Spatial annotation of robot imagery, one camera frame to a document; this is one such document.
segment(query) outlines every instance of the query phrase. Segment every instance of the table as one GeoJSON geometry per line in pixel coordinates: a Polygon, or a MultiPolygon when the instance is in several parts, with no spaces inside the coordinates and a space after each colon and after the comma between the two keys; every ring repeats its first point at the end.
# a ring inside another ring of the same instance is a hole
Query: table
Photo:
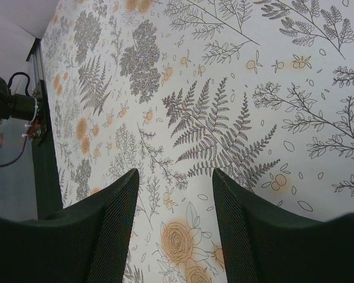
{"type": "Polygon", "coordinates": [[[125,282],[226,281],[214,167],[354,212],[354,1],[62,0],[42,54],[64,207],[139,169],[125,282]]]}

